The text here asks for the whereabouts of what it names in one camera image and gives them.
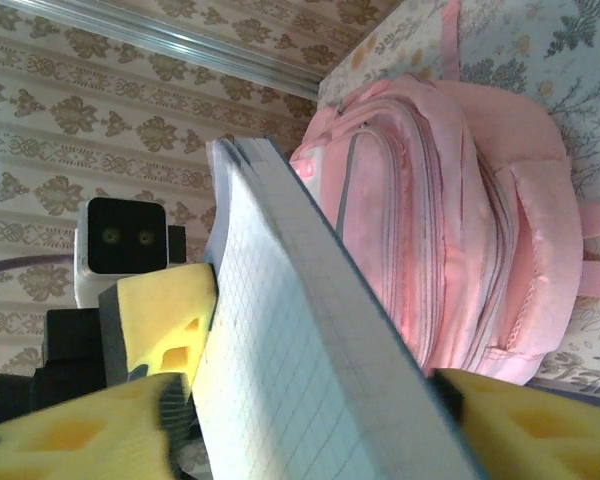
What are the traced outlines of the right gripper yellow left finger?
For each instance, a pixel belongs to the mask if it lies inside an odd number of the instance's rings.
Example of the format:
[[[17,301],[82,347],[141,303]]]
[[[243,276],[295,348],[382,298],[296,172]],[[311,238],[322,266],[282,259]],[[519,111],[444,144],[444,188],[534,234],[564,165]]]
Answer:
[[[0,479],[176,479],[191,413],[162,373],[0,424]]]

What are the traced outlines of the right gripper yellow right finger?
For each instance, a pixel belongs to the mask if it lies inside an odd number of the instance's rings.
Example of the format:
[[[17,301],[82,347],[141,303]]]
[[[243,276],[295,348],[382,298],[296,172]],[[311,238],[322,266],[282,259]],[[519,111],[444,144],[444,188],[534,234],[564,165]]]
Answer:
[[[434,388],[491,479],[600,480],[600,407],[462,370]]]

